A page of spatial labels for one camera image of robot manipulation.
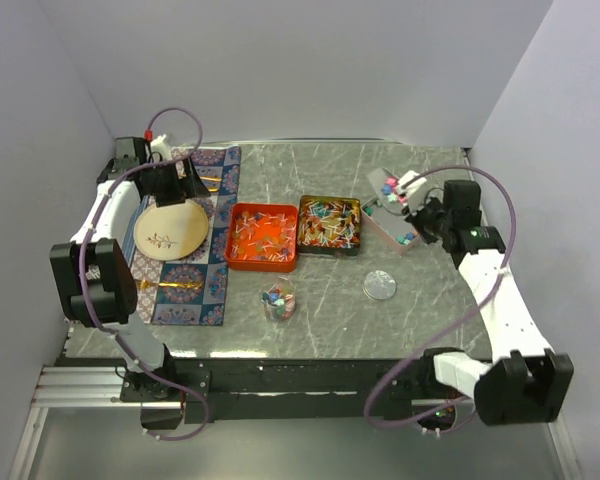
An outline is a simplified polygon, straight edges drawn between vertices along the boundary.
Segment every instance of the beige plate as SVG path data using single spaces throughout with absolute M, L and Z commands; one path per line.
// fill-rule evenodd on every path
M 147 257 L 169 261 L 192 253 L 202 245 L 208 231 L 204 209 L 187 200 L 161 208 L 151 205 L 136 221 L 133 239 Z

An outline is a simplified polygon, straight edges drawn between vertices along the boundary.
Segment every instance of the orange container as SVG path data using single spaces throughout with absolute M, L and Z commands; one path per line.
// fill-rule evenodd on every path
M 298 208 L 294 205 L 236 203 L 225 251 L 229 268 L 292 272 L 298 258 L 297 223 Z

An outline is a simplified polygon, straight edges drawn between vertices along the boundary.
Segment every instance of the white wall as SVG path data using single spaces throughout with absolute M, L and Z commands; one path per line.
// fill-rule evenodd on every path
M 114 136 L 471 146 L 551 0 L 40 2 Z
M 519 214 L 512 266 L 575 377 L 564 413 L 587 479 L 600 479 L 600 0 L 557 0 L 471 153 Z M 485 193 L 489 220 L 507 223 Z
M 48 253 L 80 225 L 112 140 L 35 1 L 0 1 L 0 478 L 66 333 Z

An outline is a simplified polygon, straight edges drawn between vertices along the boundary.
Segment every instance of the gold spoon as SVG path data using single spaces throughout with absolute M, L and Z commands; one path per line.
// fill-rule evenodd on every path
M 150 282 L 146 278 L 142 280 L 135 279 L 136 287 L 140 290 L 146 290 L 149 287 L 172 287 L 172 288 L 202 288 L 202 282 L 180 283 L 180 282 Z

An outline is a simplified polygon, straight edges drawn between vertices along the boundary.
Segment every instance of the marble tabletop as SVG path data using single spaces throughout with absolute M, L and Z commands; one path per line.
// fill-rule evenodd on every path
M 393 143 L 243 144 L 238 201 L 298 205 L 304 194 L 373 197 L 367 174 L 384 167 L 407 170 L 463 164 L 459 148 L 419 148 Z M 436 174 L 441 183 L 468 178 Z M 384 270 L 397 282 L 395 296 L 372 300 L 362 290 L 365 275 Z M 440 245 L 418 245 L 399 257 L 370 229 L 362 231 L 357 258 L 301 256 L 290 274 L 296 313 L 286 323 L 264 319 L 259 298 L 272 274 L 230 271 L 224 325 L 159 326 L 152 333 L 175 356 L 272 358 L 398 358 L 429 339 L 475 305 L 469 288 Z M 439 345 L 489 357 L 479 318 Z M 75 325 L 65 345 L 68 357 L 117 357 L 113 343 L 95 330 Z

